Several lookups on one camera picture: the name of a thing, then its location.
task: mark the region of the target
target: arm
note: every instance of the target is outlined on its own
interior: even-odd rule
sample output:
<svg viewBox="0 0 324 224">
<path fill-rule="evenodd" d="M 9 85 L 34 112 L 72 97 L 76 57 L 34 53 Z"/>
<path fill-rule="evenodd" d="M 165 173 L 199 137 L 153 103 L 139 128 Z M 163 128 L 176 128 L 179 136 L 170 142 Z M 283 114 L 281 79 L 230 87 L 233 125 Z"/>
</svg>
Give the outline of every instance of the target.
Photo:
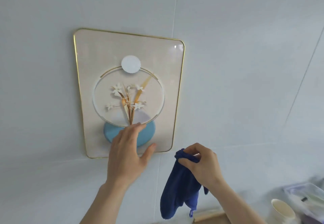
<svg viewBox="0 0 324 224">
<path fill-rule="evenodd" d="M 200 158 L 199 163 L 184 158 L 178 161 L 187 167 L 197 181 L 217 198 L 232 224 L 266 224 L 266 222 L 242 200 L 225 182 L 217 155 L 201 144 L 193 144 L 184 152 Z"/>
<path fill-rule="evenodd" d="M 136 152 L 138 133 L 146 125 L 134 124 L 119 132 L 109 152 L 107 181 L 100 187 L 80 224 L 114 224 L 128 187 L 141 175 L 155 151 L 150 145 L 142 157 Z"/>
</svg>

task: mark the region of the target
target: microfiber cleaning cloth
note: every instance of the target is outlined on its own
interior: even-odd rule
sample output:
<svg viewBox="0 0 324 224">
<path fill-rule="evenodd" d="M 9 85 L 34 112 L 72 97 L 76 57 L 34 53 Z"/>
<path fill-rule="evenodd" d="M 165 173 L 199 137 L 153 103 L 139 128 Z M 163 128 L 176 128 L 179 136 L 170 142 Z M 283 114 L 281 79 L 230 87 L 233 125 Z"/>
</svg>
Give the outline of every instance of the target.
<svg viewBox="0 0 324 224">
<path fill-rule="evenodd" d="M 178 162 L 179 158 L 187 158 L 195 163 L 199 162 L 195 156 L 185 153 L 181 149 L 176 152 L 171 174 L 167 184 L 164 187 L 161 201 L 160 211 L 163 219 L 170 219 L 176 213 L 178 207 L 185 203 L 191 210 L 189 216 L 192 217 L 193 210 L 197 209 L 198 193 L 201 184 L 196 180 L 191 171 Z"/>
</svg>

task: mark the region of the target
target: framed picture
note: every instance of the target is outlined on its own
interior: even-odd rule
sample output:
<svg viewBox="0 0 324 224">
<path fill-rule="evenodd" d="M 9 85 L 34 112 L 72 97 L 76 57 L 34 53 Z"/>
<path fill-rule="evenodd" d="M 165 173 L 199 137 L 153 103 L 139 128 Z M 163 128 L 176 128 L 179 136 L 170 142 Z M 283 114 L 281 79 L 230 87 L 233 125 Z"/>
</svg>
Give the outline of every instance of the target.
<svg viewBox="0 0 324 224">
<path fill-rule="evenodd" d="M 185 46 L 181 40 L 94 29 L 74 34 L 87 155 L 107 157 L 112 139 L 134 123 L 142 154 L 172 148 Z"/>
</svg>

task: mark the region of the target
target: paper cup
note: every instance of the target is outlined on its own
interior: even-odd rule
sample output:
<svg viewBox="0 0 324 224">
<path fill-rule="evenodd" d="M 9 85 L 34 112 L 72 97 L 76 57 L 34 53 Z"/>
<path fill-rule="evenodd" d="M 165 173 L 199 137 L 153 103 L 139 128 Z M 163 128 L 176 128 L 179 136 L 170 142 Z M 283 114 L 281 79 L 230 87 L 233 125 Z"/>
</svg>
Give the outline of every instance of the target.
<svg viewBox="0 0 324 224">
<path fill-rule="evenodd" d="M 268 224 L 289 224 L 295 219 L 295 212 L 284 201 L 273 199 L 271 205 L 270 213 L 266 219 Z"/>
</svg>

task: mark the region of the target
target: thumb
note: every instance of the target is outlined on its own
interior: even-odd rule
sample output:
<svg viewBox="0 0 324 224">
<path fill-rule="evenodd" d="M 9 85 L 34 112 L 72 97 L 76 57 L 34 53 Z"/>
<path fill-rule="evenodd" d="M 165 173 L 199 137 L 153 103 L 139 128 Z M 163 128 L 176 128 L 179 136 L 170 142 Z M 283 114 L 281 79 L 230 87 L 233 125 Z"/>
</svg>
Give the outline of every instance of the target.
<svg viewBox="0 0 324 224">
<path fill-rule="evenodd" d="M 156 149 L 156 144 L 153 143 L 148 148 L 146 148 L 145 152 L 141 156 L 141 161 L 145 166 L 148 164 L 148 161 L 151 159 L 151 156 L 153 155 L 155 149 Z"/>
<path fill-rule="evenodd" d="M 194 162 L 192 162 L 192 161 L 190 161 L 190 160 L 188 160 L 188 159 L 186 159 L 186 158 L 179 158 L 179 159 L 178 159 L 178 162 L 179 162 L 181 165 L 183 165 L 183 166 L 185 166 L 186 168 L 188 168 L 191 172 L 192 172 L 192 170 L 193 170 L 193 167 L 195 166 L 195 163 L 194 163 Z"/>
</svg>

